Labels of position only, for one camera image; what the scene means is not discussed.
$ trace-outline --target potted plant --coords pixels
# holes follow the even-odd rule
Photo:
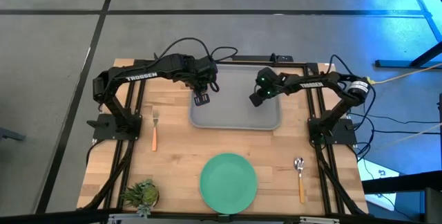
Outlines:
[[[144,218],[151,215],[151,210],[157,204],[159,197],[160,193],[151,179],[135,183],[122,194],[125,206],[136,207],[137,213]]]

